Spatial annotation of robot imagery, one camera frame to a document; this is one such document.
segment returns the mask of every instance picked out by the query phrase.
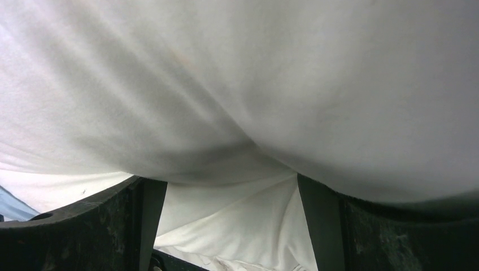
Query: white sheet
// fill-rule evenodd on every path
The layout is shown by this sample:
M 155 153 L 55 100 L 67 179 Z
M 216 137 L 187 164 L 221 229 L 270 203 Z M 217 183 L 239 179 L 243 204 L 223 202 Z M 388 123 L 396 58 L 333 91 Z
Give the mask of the white sheet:
M 241 187 L 295 171 L 377 202 L 470 193 L 478 12 L 469 0 L 6 0 L 0 169 L 111 174 L 96 189 L 117 172 Z M 91 192 L 0 185 L 44 209 L 58 203 L 47 195 Z
M 268 270 L 298 265 L 317 270 L 295 174 L 217 188 L 169 189 L 155 247 L 174 246 Z M 192 200 L 185 204 L 185 199 Z

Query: dirty black surface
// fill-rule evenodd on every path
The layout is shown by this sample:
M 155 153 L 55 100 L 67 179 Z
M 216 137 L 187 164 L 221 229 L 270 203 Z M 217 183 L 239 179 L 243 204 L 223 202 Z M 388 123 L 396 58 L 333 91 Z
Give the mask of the dirty black surface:
M 335 200 L 330 194 L 324 196 L 327 187 L 303 176 L 298 176 L 298 185 L 318 261 L 326 259 L 325 253 L 331 253 L 317 249 L 324 247 L 324 241 L 330 237 L 317 233 L 321 225 L 325 224 L 321 221 L 325 217 L 318 212 L 319 207 L 311 208 L 314 206 L 311 201 L 315 204 L 330 204 L 334 208 L 339 204 L 345 266 L 343 269 L 320 270 L 479 270 L 478 217 L 461 220 L 432 216 L 385 207 L 337 193 Z M 325 198 L 329 198 L 329 203 L 324 203 Z
M 145 181 L 132 177 L 30 221 L 0 223 L 0 270 L 138 270 Z
M 155 250 L 152 259 L 156 260 L 162 271 L 207 271 L 199 266 L 187 263 L 171 255 Z

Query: white cloth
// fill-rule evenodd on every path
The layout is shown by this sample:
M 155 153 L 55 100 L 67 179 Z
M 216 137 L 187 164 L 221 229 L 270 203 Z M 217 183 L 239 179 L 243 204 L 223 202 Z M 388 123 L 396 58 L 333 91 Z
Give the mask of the white cloth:
M 478 12 L 470 0 L 6 0 L 0 169 L 210 186 L 291 169 L 381 202 L 470 193 Z
M 117 185 L 131 176 L 123 172 L 53 175 L 0 170 L 2 186 L 40 213 L 84 199 Z
M 218 256 L 207 257 L 199 254 L 184 253 L 173 247 L 162 247 L 160 250 L 166 254 L 172 255 L 178 259 L 183 259 L 209 271 L 271 271 L 271 269 L 261 265 L 252 265 L 241 261 L 229 261 Z M 308 271 L 308 269 L 298 265 L 291 271 Z
M 252 265 L 317 270 L 296 174 L 291 173 L 216 188 L 170 185 L 155 247 L 239 265 L 230 270 Z

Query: white fabric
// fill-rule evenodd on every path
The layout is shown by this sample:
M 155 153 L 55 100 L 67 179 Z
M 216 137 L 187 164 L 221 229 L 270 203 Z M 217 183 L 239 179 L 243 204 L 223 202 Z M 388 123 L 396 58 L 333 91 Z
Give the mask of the white fabric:
M 193 263 L 196 266 L 204 268 L 209 271 L 270 271 L 270 269 L 261 265 L 252 265 L 243 263 L 241 261 L 229 261 L 222 259 L 218 256 L 207 257 L 199 254 L 184 253 L 173 247 L 162 247 L 162 252 L 172 255 L 178 259 L 183 259 L 189 263 Z M 298 265 L 291 271 L 308 271 L 304 267 Z
M 317 270 L 295 174 L 168 190 L 156 248 L 239 261 L 247 270 L 249 265 Z M 192 200 L 185 204 L 185 199 Z
M 0 170 L 2 186 L 40 213 L 84 199 L 131 176 L 123 172 L 53 175 Z
M 478 12 L 470 0 L 6 0 L 0 169 L 210 186 L 291 169 L 381 202 L 469 193 Z M 45 195 L 4 184 L 32 204 Z M 73 187 L 50 191 L 81 196 Z

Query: light blue fabric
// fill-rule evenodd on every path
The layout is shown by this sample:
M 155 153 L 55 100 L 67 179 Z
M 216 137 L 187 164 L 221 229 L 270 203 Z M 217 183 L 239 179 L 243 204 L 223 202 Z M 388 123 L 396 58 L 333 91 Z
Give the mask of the light blue fabric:
M 38 214 L 40 213 L 0 186 L 0 215 L 12 220 L 27 221 Z

